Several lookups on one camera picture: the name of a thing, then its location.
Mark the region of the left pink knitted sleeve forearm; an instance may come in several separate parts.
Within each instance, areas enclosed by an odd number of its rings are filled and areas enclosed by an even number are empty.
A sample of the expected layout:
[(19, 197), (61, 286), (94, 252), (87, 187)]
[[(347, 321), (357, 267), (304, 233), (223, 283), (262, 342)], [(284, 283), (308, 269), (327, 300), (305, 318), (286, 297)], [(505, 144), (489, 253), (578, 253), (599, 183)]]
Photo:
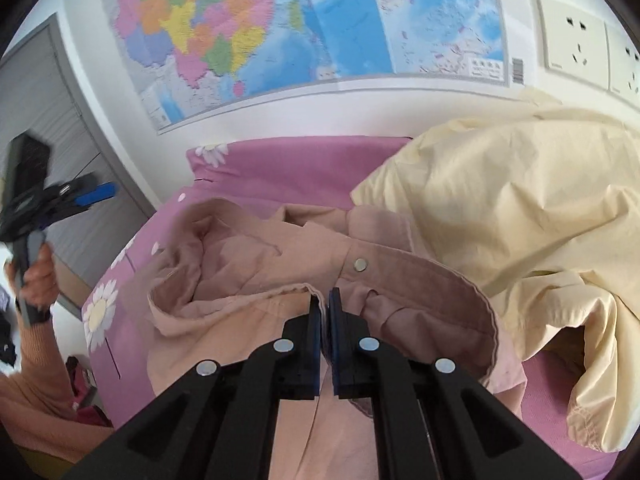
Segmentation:
[(21, 448), (77, 463), (114, 430), (78, 420), (52, 323), (20, 332), (21, 370), (1, 377), (1, 422)]

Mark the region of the left hand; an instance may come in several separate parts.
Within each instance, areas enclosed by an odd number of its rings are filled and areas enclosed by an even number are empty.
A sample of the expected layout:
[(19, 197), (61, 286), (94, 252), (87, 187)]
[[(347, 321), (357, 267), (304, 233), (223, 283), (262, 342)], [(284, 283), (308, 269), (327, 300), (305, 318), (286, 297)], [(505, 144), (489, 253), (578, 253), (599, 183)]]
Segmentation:
[(60, 290), (49, 243), (44, 243), (40, 247), (38, 258), (24, 273), (21, 285), (17, 285), (16, 265), (13, 260), (8, 260), (4, 264), (4, 272), (14, 296), (25, 300), (39, 312), (48, 313), (52, 304), (58, 299)]

